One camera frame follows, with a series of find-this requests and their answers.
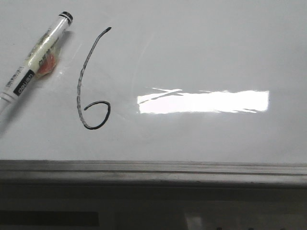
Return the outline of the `grey metal whiteboard frame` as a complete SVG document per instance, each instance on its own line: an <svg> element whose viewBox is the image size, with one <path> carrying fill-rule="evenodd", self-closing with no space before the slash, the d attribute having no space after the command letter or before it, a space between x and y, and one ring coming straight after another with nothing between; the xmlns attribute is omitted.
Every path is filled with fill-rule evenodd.
<svg viewBox="0 0 307 230"><path fill-rule="evenodd" d="M306 187L307 166L199 161L2 160L3 184Z"/></svg>

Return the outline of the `white whiteboard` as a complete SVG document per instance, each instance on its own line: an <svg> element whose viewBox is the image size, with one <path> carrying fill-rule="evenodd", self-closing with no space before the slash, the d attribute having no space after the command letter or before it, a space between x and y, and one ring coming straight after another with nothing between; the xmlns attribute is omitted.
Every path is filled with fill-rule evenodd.
<svg viewBox="0 0 307 230"><path fill-rule="evenodd" d="M3 0L1 86L63 11L1 159L306 163L306 1Z"/></svg>

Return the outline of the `white black whiteboard marker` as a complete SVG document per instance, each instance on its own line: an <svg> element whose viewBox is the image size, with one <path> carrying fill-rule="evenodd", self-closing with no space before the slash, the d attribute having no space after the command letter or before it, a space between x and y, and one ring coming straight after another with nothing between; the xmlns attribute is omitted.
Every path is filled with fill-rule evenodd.
<svg viewBox="0 0 307 230"><path fill-rule="evenodd" d="M47 57L50 56L51 51L72 24L72 21L73 16L69 12L63 11L41 36L27 55L23 64L16 70L0 93L1 112L19 98L34 76L39 72L39 69L46 63Z"/></svg>

